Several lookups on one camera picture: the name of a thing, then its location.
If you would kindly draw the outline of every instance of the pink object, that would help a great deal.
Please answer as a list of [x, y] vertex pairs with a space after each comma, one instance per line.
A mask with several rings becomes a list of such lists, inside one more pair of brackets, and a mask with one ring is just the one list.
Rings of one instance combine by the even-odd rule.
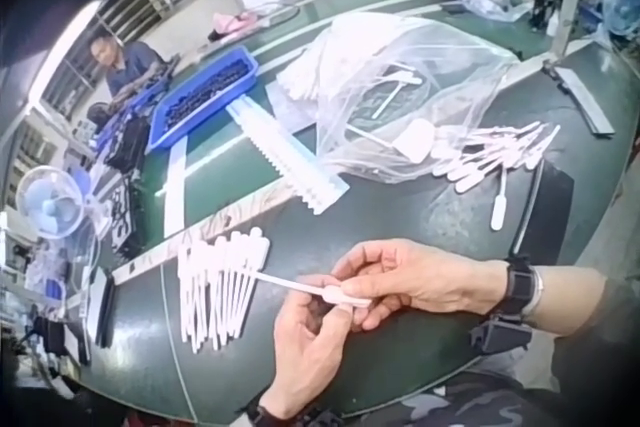
[[213, 14], [213, 28], [223, 35], [238, 32], [252, 26], [257, 21], [258, 16], [253, 12], [242, 12], [238, 15]]

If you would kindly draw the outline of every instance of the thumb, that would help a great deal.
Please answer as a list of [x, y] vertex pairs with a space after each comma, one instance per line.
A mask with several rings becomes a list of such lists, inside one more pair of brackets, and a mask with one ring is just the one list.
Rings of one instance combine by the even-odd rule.
[[342, 350], [352, 322], [353, 307], [347, 304], [336, 305], [322, 318], [322, 327], [316, 337], [316, 343], [322, 344], [326, 349], [339, 347]]
[[408, 294], [405, 272], [396, 269], [382, 274], [369, 274], [344, 280], [342, 292], [352, 297], [374, 299], [392, 294]]

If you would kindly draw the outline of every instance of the green workbench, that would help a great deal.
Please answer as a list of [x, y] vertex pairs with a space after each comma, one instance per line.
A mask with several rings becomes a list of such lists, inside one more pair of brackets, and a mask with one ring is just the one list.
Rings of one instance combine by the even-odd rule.
[[[309, 22], [361, 7], [363, 2], [378, 1], [311, 2], [303, 9], [301, 15], [305, 17], [265, 32], [263, 37], [256, 36], [247, 42], [248, 47], [255, 51]], [[419, 0], [422, 6], [431, 1]], [[416, 8], [406, 4], [393, 5], [401, 5], [401, 10]], [[432, 12], [425, 16], [522, 50], [527, 57], [544, 52], [549, 44], [525, 23], [496, 24], [471, 14]], [[293, 37], [281, 45], [295, 49], [299, 41]], [[277, 58], [272, 56], [282, 55], [273, 50], [258, 56], [261, 65]], [[592, 92], [616, 129], [612, 139], [593, 137], [571, 100], [542, 73], [502, 91], [483, 124], [522, 126], [540, 120], [561, 125], [546, 158], [575, 181], [560, 255], [561, 263], [573, 263], [596, 230], [624, 172], [638, 119], [640, 92], [626, 65], [595, 44], [570, 55], [563, 65], [573, 68], [587, 86], [597, 86]], [[264, 87], [277, 71], [263, 74], [249, 93], [267, 109]], [[229, 116], [221, 113], [189, 135], [187, 166], [200, 162], [202, 167], [185, 180], [187, 227], [277, 179], [246, 139], [203, 162], [208, 153], [240, 134]], [[315, 130], [304, 131], [299, 138], [313, 148]], [[145, 163], [142, 183], [148, 247], [163, 241], [164, 196], [159, 192], [166, 181], [168, 155], [151, 154]], [[234, 230], [246, 232], [252, 226], [261, 227], [272, 242], [265, 270], [286, 278], [329, 272], [354, 243], [374, 238], [407, 237], [476, 258], [503, 257], [520, 221], [531, 174], [519, 170], [509, 175], [509, 208], [504, 228], [497, 233], [489, 228], [496, 192], [496, 183], [491, 180], [465, 195], [457, 195], [446, 180], [431, 176], [394, 186], [348, 175], [345, 180], [350, 190], [320, 216], [312, 215], [299, 199], [292, 199]], [[176, 270], [175, 260], [169, 260], [118, 286], [108, 327], [110, 347], [93, 349], [92, 364], [82, 368], [80, 380], [101, 394], [142, 410], [200, 424], [225, 424], [273, 376], [272, 325], [284, 292], [260, 284], [242, 338], [217, 352], [206, 345], [193, 354], [191, 346], [180, 339]], [[338, 377], [322, 401], [354, 414], [454, 374], [474, 360], [467, 332], [476, 322], [469, 315], [407, 312], [391, 318], [375, 332], [353, 335]]]

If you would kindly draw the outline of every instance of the man in blue shirt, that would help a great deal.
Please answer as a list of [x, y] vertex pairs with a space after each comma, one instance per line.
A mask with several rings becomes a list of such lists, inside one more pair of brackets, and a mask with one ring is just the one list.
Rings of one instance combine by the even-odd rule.
[[92, 37], [91, 55], [108, 69], [107, 85], [113, 97], [111, 114], [166, 67], [162, 57], [144, 42], [130, 42], [121, 47], [106, 31]]

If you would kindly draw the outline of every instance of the white fan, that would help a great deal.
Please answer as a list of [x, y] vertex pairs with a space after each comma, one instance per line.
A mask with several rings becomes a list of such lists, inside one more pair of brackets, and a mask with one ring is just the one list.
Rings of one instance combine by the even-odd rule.
[[66, 172], [41, 166], [30, 170], [20, 181], [16, 203], [18, 211], [45, 239], [63, 239], [88, 216], [99, 239], [111, 226], [111, 203], [100, 203], [91, 193], [81, 191]]

